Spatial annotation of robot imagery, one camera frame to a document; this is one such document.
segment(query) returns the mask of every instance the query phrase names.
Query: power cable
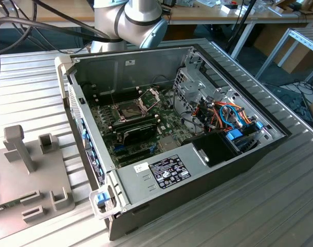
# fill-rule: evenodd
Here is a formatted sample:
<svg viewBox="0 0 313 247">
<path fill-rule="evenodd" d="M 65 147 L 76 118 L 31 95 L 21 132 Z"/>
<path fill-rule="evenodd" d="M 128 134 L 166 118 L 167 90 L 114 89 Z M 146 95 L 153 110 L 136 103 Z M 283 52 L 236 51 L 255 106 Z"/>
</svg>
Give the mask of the power cable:
<svg viewBox="0 0 313 247">
<path fill-rule="evenodd" d="M 248 15 L 250 14 L 251 9 L 253 8 L 254 4 L 255 4 L 256 0 L 251 0 L 249 7 L 247 9 L 247 11 L 244 13 L 242 20 L 240 22 L 240 24 L 238 25 L 238 27 L 235 29 L 234 34 L 230 37 L 230 39 L 227 42 L 226 48 L 225 48 L 225 52 L 229 52 L 232 45 L 235 42 L 236 37 L 238 36 L 239 32 L 242 30 L 243 25 L 245 23 L 245 20 L 247 19 Z"/>
<path fill-rule="evenodd" d="M 2 17 L 2 18 L 0 18 L 0 26 L 2 24 L 4 24 L 4 23 L 19 23 L 19 24 L 27 25 L 27 26 L 29 26 L 27 31 L 30 30 L 31 27 L 36 27 L 36 28 L 42 28 L 42 29 L 47 29 L 47 30 L 61 32 L 61 33 L 65 33 L 65 34 L 72 35 L 72 36 L 78 36 L 78 37 L 81 37 L 81 38 L 84 38 L 84 39 L 87 39 L 87 40 L 94 40 L 94 41 L 98 41 L 98 42 L 108 42 L 109 41 L 109 39 L 101 38 L 101 37 L 98 37 L 98 36 L 92 36 L 92 35 L 89 35 L 89 34 L 75 32 L 75 31 L 72 31 L 72 30 L 68 30 L 68 29 L 52 26 L 52 25 L 49 25 L 49 24 L 35 22 L 35 21 L 31 21 L 31 20 L 25 20 L 25 19 L 16 18 L 16 17 Z M 16 43 L 21 42 L 23 37 L 24 36 L 22 36 Z"/>
<path fill-rule="evenodd" d="M 76 20 L 76 19 L 74 19 L 74 18 L 72 18 L 72 17 L 70 17 L 68 15 L 65 15 L 65 14 L 59 12 L 58 10 L 52 8 L 51 6 L 41 2 L 40 0 L 32 0 L 32 2 L 36 3 L 37 5 L 41 6 L 42 8 L 45 8 L 46 10 L 49 10 L 50 12 L 52 12 L 54 14 L 60 16 L 61 18 L 64 18 L 64 19 L 66 19 L 66 20 L 68 20 L 70 22 L 73 22 L 73 23 L 75 23 L 75 24 L 77 24 L 77 25 L 79 25 L 79 26 L 81 26 L 81 27 L 83 27 L 83 28 L 85 28 L 85 29 L 87 29 L 87 30 L 89 30 L 89 31 L 91 31 L 91 32 L 93 32 L 93 33 L 103 37 L 103 38 L 108 38 L 107 42 L 115 42 L 115 43 L 119 42 L 119 39 L 116 39 L 116 40 L 110 39 L 109 36 L 107 34 L 103 33 L 102 31 L 97 30 L 97 29 L 95 29 L 93 27 L 90 27 L 89 25 L 86 25 L 85 23 L 80 22 L 80 21 L 78 21 L 78 20 Z"/>
<path fill-rule="evenodd" d="M 239 19 L 240 19 L 241 12 L 242 12 L 242 9 L 243 9 L 243 5 L 244 5 L 244 0 L 242 0 L 240 13 L 238 14 L 238 17 L 237 17 L 237 19 L 236 19 L 236 23 L 235 23 L 235 25 L 234 25 L 234 27 L 233 27 L 233 30 L 232 30 L 232 32 L 230 33 L 231 36 L 233 35 L 233 33 L 234 33 L 235 29 L 236 29 L 237 23 L 238 23 L 238 21 L 239 21 Z"/>
<path fill-rule="evenodd" d="M 19 13 L 18 13 L 18 10 L 16 8 L 16 5 L 15 3 L 13 2 L 13 0 L 9 0 L 10 4 L 12 5 L 13 7 L 13 10 L 14 10 L 14 13 L 15 13 L 15 16 L 17 18 L 19 18 Z M 12 26 L 14 27 L 14 29 L 22 36 L 24 34 L 24 32 L 26 31 L 26 28 L 24 28 L 23 25 L 20 25 L 20 29 L 14 24 L 12 23 Z M 34 45 L 36 45 L 37 47 L 39 47 L 41 50 L 48 50 L 48 48 L 42 44 L 38 39 L 32 37 L 32 36 L 28 36 L 27 39 L 32 42 Z"/>
<path fill-rule="evenodd" d="M 27 20 L 29 20 L 28 16 L 24 13 L 24 11 L 19 7 L 17 6 L 17 9 L 19 10 L 19 12 L 23 15 L 24 18 L 26 18 Z M 62 53 L 62 54 L 76 54 L 80 51 L 82 51 L 87 45 L 89 45 L 90 43 L 86 44 L 84 47 L 82 47 L 81 49 L 75 51 L 75 52 L 70 52 L 70 51 L 62 51 L 60 49 L 58 49 L 57 47 L 55 47 L 40 31 L 39 29 L 37 29 L 36 27 L 34 27 L 34 30 L 42 37 L 42 39 L 48 44 L 50 45 L 53 49 L 57 50 L 58 52 Z"/>
<path fill-rule="evenodd" d="M 37 7 L 37 5 L 36 5 L 35 3 L 32 3 L 32 5 L 33 5 L 32 20 L 35 21 L 35 20 L 36 20 L 36 15 L 37 15 L 37 9 L 38 9 L 38 7 Z M 17 47 L 17 46 L 19 46 L 24 40 L 27 39 L 27 37 L 30 35 L 31 31 L 32 31 L 32 27 L 27 28 L 26 31 L 24 32 L 24 34 L 23 34 L 16 42 L 14 42 L 12 45 L 10 45 L 10 46 L 8 46 L 8 47 L 6 47 L 6 48 L 0 50 L 0 54 L 3 54 L 3 53 L 5 53 L 6 51 L 8 51 L 8 50 L 10 50 L 10 49 L 13 49 L 13 48 L 15 48 L 15 47 Z"/>
</svg>

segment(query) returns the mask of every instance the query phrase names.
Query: metal frame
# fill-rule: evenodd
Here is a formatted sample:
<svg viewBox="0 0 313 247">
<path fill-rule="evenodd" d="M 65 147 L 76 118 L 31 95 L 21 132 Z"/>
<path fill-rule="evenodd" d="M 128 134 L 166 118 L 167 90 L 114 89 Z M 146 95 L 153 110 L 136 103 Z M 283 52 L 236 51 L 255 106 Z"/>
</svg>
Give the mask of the metal frame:
<svg viewBox="0 0 313 247">
<path fill-rule="evenodd" d="M 291 55 L 294 49 L 297 47 L 299 43 L 303 44 L 307 48 L 313 51 L 313 28 L 295 28 L 295 29 L 287 29 L 278 44 L 275 46 L 274 50 L 271 52 L 263 66 L 260 68 L 258 73 L 256 74 L 256 78 L 258 79 L 261 74 L 265 71 L 265 69 L 270 65 L 270 63 L 277 56 L 281 48 L 285 45 L 285 43 L 292 37 L 296 41 L 284 55 L 284 57 L 279 62 L 278 66 L 281 67 L 285 60 Z M 311 74 L 305 79 L 305 81 L 309 81 L 313 77 L 313 71 Z"/>
</svg>

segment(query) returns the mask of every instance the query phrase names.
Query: barcode sticker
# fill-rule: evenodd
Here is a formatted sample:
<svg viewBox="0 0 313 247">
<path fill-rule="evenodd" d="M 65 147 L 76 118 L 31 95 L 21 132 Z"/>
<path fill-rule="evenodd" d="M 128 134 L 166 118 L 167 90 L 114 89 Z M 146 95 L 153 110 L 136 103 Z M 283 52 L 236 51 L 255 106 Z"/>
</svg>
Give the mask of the barcode sticker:
<svg viewBox="0 0 313 247">
<path fill-rule="evenodd" d="M 136 60 L 127 60 L 125 62 L 125 66 L 135 65 L 135 63 L 136 63 Z"/>
<path fill-rule="evenodd" d="M 149 167 L 148 167 L 148 163 L 147 162 L 144 162 L 144 163 L 141 163 L 139 165 L 136 165 L 134 166 L 134 169 L 136 171 L 136 173 L 139 173 L 141 171 L 145 171 L 145 170 L 148 170 Z"/>
</svg>

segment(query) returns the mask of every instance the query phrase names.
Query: electronic equipment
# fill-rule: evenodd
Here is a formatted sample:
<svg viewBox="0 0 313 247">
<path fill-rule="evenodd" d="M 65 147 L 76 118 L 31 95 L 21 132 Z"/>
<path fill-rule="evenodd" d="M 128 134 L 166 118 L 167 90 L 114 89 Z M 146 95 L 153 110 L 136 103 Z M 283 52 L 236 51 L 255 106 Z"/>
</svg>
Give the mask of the electronic equipment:
<svg viewBox="0 0 313 247">
<path fill-rule="evenodd" d="M 171 15 L 171 9 L 162 7 L 162 14 Z"/>
<path fill-rule="evenodd" d="M 56 60 L 110 240 L 247 171 L 290 135 L 198 45 Z"/>
<path fill-rule="evenodd" d="M 163 0 L 163 5 L 172 8 L 176 4 L 176 0 Z"/>
</svg>

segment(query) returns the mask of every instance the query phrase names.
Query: motherboard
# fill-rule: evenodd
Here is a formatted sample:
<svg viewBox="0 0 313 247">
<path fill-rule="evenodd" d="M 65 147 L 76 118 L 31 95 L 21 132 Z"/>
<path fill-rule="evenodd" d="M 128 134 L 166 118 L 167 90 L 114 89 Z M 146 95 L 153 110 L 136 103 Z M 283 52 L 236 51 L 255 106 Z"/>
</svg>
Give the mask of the motherboard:
<svg viewBox="0 0 313 247">
<path fill-rule="evenodd" d="M 103 96 L 88 102 L 117 168 L 175 149 L 196 132 L 175 113 L 170 89 L 135 91 L 138 98 L 121 101 L 125 97 L 110 95 L 111 104 Z"/>
</svg>

